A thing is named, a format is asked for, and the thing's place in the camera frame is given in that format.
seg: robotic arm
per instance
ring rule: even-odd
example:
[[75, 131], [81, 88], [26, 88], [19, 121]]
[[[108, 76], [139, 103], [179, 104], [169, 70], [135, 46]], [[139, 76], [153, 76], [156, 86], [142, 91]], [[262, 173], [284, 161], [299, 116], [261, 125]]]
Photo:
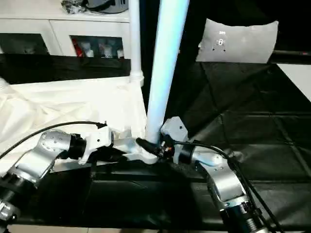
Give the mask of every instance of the robotic arm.
[[79, 134], [60, 130], [43, 133], [36, 147], [24, 153], [0, 179], [0, 225], [6, 226], [18, 217], [57, 158], [79, 159], [79, 164], [85, 164], [97, 149], [107, 147], [115, 152], [117, 149], [109, 147], [112, 143], [113, 137], [108, 127], [98, 129], [85, 139]]
[[[268, 232], [260, 221], [260, 210], [252, 206], [243, 184], [226, 158], [200, 144], [185, 142], [188, 132], [178, 117], [167, 120], [161, 133], [163, 141], [160, 147], [140, 138], [136, 139], [136, 143], [160, 159], [173, 159], [178, 164], [194, 164], [195, 169], [207, 179], [208, 190], [228, 232]], [[0, 233], [6, 232], [7, 224], [18, 217], [57, 158], [76, 159], [78, 163], [85, 164], [100, 148], [116, 151], [112, 145], [113, 134], [108, 127], [98, 129], [85, 139], [78, 134], [59, 130], [43, 133], [36, 147], [24, 153], [0, 179], [0, 226], [5, 226], [3, 231], [0, 228]], [[105, 161], [131, 160], [122, 155], [124, 152], [118, 153], [117, 158], [109, 156]]]

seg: black cable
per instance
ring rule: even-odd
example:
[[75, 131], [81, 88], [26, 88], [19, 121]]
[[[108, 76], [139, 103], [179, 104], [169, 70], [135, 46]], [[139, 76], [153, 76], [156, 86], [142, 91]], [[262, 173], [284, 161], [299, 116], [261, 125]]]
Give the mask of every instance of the black cable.
[[29, 138], [42, 133], [46, 130], [50, 130], [56, 127], [60, 127], [60, 126], [64, 126], [64, 125], [76, 125], [76, 124], [88, 124], [88, 125], [96, 125], [98, 129], [107, 126], [106, 123], [100, 123], [100, 122], [94, 122], [94, 121], [70, 121], [70, 122], [65, 122], [65, 123], [59, 123], [59, 124], [55, 124], [55, 125], [51, 125], [48, 127], [45, 127], [41, 130], [38, 130], [36, 132], [33, 132], [32, 134], [24, 137], [23, 139], [19, 140], [18, 142], [16, 142], [13, 146], [11, 146], [9, 149], [7, 149], [5, 152], [3, 152], [0, 155], [0, 159], [2, 159], [4, 156], [6, 156], [8, 153], [10, 153], [14, 148], [18, 147], [20, 144], [22, 144], [24, 141], [28, 140]]
[[217, 148], [217, 147], [213, 147], [213, 146], [209, 146], [206, 144], [202, 144], [202, 143], [193, 143], [193, 142], [179, 142], [179, 141], [174, 141], [174, 144], [179, 144], [179, 145], [194, 145], [194, 146], [198, 146], [198, 147], [204, 147], [210, 150], [213, 150], [217, 153], [219, 153], [220, 155], [222, 155], [225, 159], [227, 159], [227, 161], [232, 164], [236, 170], [236, 172], [240, 175], [241, 179], [242, 179], [242, 185], [245, 188], [246, 194], [250, 199], [251, 204], [256, 208], [256, 204], [254, 201], [254, 198], [252, 196], [252, 193], [250, 192], [250, 189], [253, 191], [253, 193], [255, 194], [256, 198], [258, 199], [258, 201], [262, 204], [263, 208], [265, 209], [265, 211], [268, 213], [268, 215], [270, 216], [271, 220], [273, 221], [273, 223], [276, 225], [277, 230], [280, 231], [281, 233], [284, 233], [284, 231], [281, 228], [280, 223], [278, 222], [277, 218], [275, 217], [275, 215], [272, 213], [272, 211], [270, 210], [270, 208], [268, 207], [268, 205], [265, 203], [265, 201], [262, 199], [262, 197], [259, 195], [259, 193], [257, 192], [257, 190], [253, 187], [253, 185], [250, 183], [250, 181], [248, 179], [246, 179], [244, 173], [241, 170], [240, 165], [237, 163], [237, 161], [235, 161], [234, 159], [232, 159], [229, 155], [227, 155], [225, 152], [223, 152], [221, 149]]

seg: white tube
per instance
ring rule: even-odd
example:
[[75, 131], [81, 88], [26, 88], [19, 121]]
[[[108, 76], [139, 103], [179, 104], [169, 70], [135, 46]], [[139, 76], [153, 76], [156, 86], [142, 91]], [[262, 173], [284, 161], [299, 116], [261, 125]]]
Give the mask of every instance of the white tube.
[[143, 84], [140, 58], [140, 17], [139, 0], [129, 0], [130, 31], [131, 31], [131, 81], [139, 80]]
[[148, 104], [146, 140], [158, 143], [189, 0], [161, 0]]

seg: black table surface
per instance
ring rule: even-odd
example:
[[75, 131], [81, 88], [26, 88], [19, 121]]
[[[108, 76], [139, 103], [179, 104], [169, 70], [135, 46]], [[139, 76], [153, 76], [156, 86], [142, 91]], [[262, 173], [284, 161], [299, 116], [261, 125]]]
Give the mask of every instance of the black table surface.
[[[12, 84], [128, 74], [127, 60], [0, 56], [0, 76]], [[177, 64], [172, 116], [191, 138], [238, 158], [285, 230], [311, 229], [311, 103], [277, 65]], [[98, 166], [94, 178], [88, 168], [49, 174], [17, 222], [224, 230], [192, 167], [139, 161]]]

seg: cabinet door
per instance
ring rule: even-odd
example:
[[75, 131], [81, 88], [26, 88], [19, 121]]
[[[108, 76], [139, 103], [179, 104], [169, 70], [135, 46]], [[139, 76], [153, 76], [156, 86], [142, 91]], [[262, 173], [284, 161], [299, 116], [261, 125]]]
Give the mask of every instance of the cabinet door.
[[0, 19], [0, 53], [62, 55], [48, 20]]
[[129, 23], [51, 20], [51, 25], [65, 56], [131, 58]]

